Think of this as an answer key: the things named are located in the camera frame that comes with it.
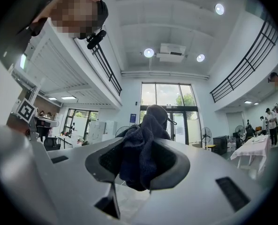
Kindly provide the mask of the white ceiling air conditioner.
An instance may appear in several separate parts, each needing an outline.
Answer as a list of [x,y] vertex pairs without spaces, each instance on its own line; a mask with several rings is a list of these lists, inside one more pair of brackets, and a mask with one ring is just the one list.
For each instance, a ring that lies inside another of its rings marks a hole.
[[181,63],[185,57],[186,46],[161,43],[160,52],[156,57],[160,62]]

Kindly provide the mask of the person's black shirt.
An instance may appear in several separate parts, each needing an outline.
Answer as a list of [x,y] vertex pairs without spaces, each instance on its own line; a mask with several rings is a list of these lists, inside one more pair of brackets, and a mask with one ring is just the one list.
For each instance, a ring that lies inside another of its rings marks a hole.
[[18,0],[0,22],[0,61],[6,69],[24,54],[32,37],[37,36],[46,18],[33,22],[52,0]]

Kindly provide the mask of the glass entrance door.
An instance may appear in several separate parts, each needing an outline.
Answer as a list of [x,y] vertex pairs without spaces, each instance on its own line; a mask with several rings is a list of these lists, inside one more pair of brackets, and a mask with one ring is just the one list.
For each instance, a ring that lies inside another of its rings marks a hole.
[[171,140],[199,148],[202,146],[200,117],[191,85],[142,83],[140,121],[150,105],[165,109],[170,120],[166,131]]

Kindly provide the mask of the dark blue cloth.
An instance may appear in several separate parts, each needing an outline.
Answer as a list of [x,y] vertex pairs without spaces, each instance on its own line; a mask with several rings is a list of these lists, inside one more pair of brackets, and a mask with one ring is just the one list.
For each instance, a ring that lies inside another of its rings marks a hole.
[[119,177],[128,187],[136,191],[150,188],[150,181],[157,174],[157,165],[152,158],[152,143],[155,138],[171,139],[166,130],[168,122],[176,125],[168,118],[163,107],[150,105],[139,125],[132,125],[118,135],[123,138]]

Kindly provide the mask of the small black standing fan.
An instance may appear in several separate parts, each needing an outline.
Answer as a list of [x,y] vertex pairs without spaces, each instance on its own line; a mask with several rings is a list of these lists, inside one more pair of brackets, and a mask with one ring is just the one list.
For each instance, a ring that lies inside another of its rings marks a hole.
[[207,149],[207,146],[210,144],[212,139],[212,133],[211,130],[208,127],[204,127],[201,130],[202,135],[202,144],[205,149]]

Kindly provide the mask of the large black standing fan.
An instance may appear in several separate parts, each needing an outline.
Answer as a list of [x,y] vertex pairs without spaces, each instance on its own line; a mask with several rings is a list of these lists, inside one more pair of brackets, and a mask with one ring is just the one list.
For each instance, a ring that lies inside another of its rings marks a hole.
[[129,126],[122,126],[120,127],[116,133],[115,133],[115,137],[120,137],[120,134],[123,134],[126,130],[129,129]]

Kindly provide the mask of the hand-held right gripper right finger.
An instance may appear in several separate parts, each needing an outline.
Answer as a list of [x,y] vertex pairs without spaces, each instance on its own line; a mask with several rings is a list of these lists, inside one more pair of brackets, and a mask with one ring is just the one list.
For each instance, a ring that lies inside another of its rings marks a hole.
[[134,225],[241,225],[266,195],[254,180],[221,156],[156,139],[179,151],[190,169],[175,187],[155,190],[134,216]]

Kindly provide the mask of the black balcony railing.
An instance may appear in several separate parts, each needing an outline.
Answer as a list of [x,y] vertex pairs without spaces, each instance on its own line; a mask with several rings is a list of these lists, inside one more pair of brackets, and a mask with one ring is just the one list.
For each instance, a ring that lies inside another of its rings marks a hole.
[[[102,28],[97,29],[94,33],[97,34],[101,30],[107,32],[107,28],[103,26]],[[86,39],[90,36],[91,35],[88,35],[83,40],[75,38],[74,42],[100,79],[105,82],[106,86],[109,87],[113,94],[120,96],[122,93],[121,70],[108,33],[92,50],[87,48],[88,42]]]
[[231,73],[211,92],[214,103],[217,103],[247,80],[265,61],[276,46],[278,29],[270,15],[266,15],[262,27],[251,47],[231,71]]

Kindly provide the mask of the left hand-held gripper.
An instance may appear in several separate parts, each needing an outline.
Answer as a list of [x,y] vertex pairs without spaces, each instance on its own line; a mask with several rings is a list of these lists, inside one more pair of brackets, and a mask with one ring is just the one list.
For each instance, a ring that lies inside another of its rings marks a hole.
[[35,111],[37,108],[29,102],[26,98],[22,100],[22,102],[19,104],[17,109],[15,111],[12,111],[11,113],[14,113],[24,121],[26,121],[30,128],[30,134],[26,137],[29,138],[30,141],[37,141],[38,139],[38,132],[37,127],[47,127],[47,128],[53,128],[58,127],[59,122],[56,120],[52,120],[45,117],[37,117],[35,116]]

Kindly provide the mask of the white-clothed table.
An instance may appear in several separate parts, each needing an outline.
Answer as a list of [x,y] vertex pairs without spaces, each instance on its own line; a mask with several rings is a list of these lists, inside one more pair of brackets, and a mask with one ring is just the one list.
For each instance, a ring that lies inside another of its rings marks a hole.
[[249,157],[248,165],[246,169],[252,168],[252,163],[259,161],[257,175],[263,173],[265,169],[265,164],[267,160],[267,155],[270,150],[270,138],[269,135],[260,135],[258,137],[253,137],[247,140],[242,146],[233,152],[230,159],[234,160],[239,158],[237,168],[242,168],[241,160],[242,157]]

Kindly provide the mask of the white storage cabinets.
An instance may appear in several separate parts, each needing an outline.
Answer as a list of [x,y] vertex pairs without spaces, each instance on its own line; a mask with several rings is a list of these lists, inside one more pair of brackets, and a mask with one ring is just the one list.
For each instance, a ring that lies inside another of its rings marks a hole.
[[113,139],[117,131],[117,122],[108,120],[92,121],[89,127],[87,141],[89,144],[95,144],[106,140]]

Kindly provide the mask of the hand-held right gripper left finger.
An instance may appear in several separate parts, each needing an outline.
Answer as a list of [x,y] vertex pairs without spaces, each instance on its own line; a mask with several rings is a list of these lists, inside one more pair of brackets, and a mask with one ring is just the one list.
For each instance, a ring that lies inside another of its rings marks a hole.
[[113,169],[122,138],[49,151],[59,225],[127,225],[120,219]]

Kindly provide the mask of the black office chair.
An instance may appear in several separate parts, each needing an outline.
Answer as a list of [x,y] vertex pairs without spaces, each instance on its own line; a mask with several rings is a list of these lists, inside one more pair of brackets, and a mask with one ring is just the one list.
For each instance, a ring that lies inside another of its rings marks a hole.
[[44,140],[44,147],[46,151],[59,150],[60,144],[57,143],[57,137],[48,137]]

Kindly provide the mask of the person's left forearm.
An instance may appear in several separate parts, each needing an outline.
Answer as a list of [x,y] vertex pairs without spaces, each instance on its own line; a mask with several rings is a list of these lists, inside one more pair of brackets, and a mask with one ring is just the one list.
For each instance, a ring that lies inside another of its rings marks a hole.
[[14,113],[11,113],[9,115],[9,118],[7,120],[7,126],[13,130],[16,130],[25,136],[30,134],[30,128],[26,121],[15,115]]

